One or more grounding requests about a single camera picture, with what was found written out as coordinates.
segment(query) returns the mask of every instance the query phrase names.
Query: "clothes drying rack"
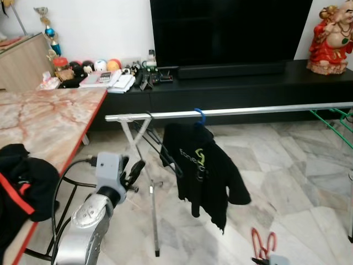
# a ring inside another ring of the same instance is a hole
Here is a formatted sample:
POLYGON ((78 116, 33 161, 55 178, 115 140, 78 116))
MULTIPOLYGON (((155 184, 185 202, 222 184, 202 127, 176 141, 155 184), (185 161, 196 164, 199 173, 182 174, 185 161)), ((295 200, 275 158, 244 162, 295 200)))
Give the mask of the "clothes drying rack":
MULTIPOLYGON (((339 112, 341 114, 341 122, 345 117, 349 117, 352 114, 346 114, 339 109, 348 109, 353 107, 353 102, 342 102, 342 103, 323 103, 323 104, 302 104, 302 105, 284 105, 284 106, 271 106, 271 107, 254 107, 254 108, 237 108, 237 109, 213 109, 213 110, 204 110, 202 113, 204 116, 229 116, 229 115, 245 115, 245 114, 262 114, 262 113, 284 113, 284 112, 303 112, 310 111, 316 117, 318 117, 321 121, 327 124, 334 132, 342 138, 352 149, 353 145, 341 134, 339 133, 333 126, 327 123, 324 119, 322 119, 317 111, 329 109, 333 112, 339 112)), ((171 119, 171 118, 191 118, 198 117, 200 113, 197 111, 188 111, 188 112, 165 112, 165 113, 141 113, 141 114, 120 114, 120 115, 107 115, 105 116, 106 121, 117 121, 121 123, 122 129, 129 141, 130 147, 133 153, 142 158, 142 155, 138 151, 137 144, 145 134, 148 125, 150 124, 152 119, 171 119), (129 128, 129 123, 143 120, 143 124, 138 131, 135 138, 133 138, 131 134, 131 130, 129 128)), ((353 132, 347 125, 344 124, 346 128, 353 132)), ((147 175, 148 180, 150 182, 149 185, 149 193, 151 195, 151 203, 152 203, 152 224, 153 224, 153 233, 154 233, 154 250, 156 257, 159 256, 159 242, 158 242, 158 229, 157 229, 157 218, 156 218, 156 205, 154 201, 154 193, 155 186, 157 183, 153 181, 151 176, 148 174, 148 171, 144 168, 143 172, 147 175)), ((349 204, 349 239, 352 242, 353 239, 353 178, 349 176, 351 182, 351 198, 349 204)))

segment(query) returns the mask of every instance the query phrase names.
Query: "television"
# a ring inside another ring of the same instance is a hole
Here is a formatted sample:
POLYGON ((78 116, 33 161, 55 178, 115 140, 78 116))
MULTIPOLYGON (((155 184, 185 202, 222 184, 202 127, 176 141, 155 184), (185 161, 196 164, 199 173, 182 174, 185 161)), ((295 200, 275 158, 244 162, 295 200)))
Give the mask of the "television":
POLYGON ((312 0, 150 0, 158 68, 293 60, 312 0))

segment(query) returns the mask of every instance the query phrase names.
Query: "white wall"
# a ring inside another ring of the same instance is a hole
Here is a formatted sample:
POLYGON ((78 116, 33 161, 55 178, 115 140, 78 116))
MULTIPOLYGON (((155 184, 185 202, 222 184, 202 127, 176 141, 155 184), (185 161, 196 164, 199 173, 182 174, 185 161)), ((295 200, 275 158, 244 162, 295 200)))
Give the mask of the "white wall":
MULTIPOLYGON (((309 57, 309 47, 313 41, 314 28, 321 22, 321 19, 319 18, 320 11, 324 7, 328 7, 332 4, 340 6, 344 2, 345 0, 313 0, 303 34, 294 57, 295 60, 307 59, 309 57)), ((353 70, 353 55, 349 55, 347 60, 349 62, 348 68, 353 70)))
MULTIPOLYGON (((28 33, 44 31, 33 7, 48 7, 63 56, 70 60, 145 59, 154 48, 149 0, 15 0, 28 33)), ((16 17, 0 11, 0 31, 23 34, 16 17)))

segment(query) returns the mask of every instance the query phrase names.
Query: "red table edge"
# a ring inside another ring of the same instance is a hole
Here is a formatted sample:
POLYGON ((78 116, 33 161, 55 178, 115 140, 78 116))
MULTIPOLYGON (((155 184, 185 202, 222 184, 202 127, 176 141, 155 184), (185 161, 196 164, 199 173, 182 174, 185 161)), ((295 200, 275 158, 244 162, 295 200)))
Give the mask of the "red table edge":
MULTIPOLYGON (((90 127, 90 125, 92 124, 92 122, 93 122, 95 116, 97 115, 97 112, 98 112, 98 110, 100 109, 100 106, 102 105, 102 103, 103 103, 103 101, 104 101, 104 99, 105 99, 107 93, 108 93, 108 91, 105 90, 104 95, 102 96, 102 98, 101 98, 99 104, 97 105, 97 108, 95 109, 94 113, 92 114, 92 117, 91 117, 90 121, 88 122, 88 124, 87 124, 87 126, 86 126, 84 132, 82 133, 82 135, 81 135, 81 137, 80 137, 80 140, 77 142, 76 146, 75 146, 74 149, 72 150, 69 159, 67 160, 67 162, 66 162, 66 164, 64 165, 62 171, 60 172, 60 175, 62 175, 62 174, 64 173, 65 169, 69 166, 69 164, 71 163, 72 159, 74 158, 77 149, 78 149, 79 146, 81 145, 81 141, 82 141, 82 139, 83 139, 83 136, 87 133, 88 128, 90 127)), ((12 263, 12 265, 17 265, 17 264, 20 262, 21 256, 22 256, 22 254, 24 253, 24 251, 26 250, 27 245, 28 245, 28 243, 29 243, 31 237, 32 237, 32 235, 33 235, 35 229, 37 228, 37 225, 38 225, 38 222, 34 222, 34 223, 32 224, 32 227, 31 227, 31 229, 29 230, 29 233, 27 234, 27 237, 26 237, 26 239, 24 240, 24 242, 23 242, 23 244, 22 244, 22 247, 20 248, 20 251, 17 253, 17 256, 16 256, 14 262, 12 263)))

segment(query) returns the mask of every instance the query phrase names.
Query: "table leg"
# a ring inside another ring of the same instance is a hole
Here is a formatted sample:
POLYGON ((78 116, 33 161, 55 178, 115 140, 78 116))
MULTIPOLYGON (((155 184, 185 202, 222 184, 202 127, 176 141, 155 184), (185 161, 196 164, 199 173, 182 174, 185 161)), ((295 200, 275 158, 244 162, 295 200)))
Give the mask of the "table leg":
POLYGON ((353 243, 353 171, 349 174, 349 180, 351 182, 351 198, 349 203, 349 232, 348 238, 353 243))
POLYGON ((89 139, 88 139, 88 137, 87 137, 87 134, 83 135, 82 143, 83 143, 84 145, 89 145, 89 139))

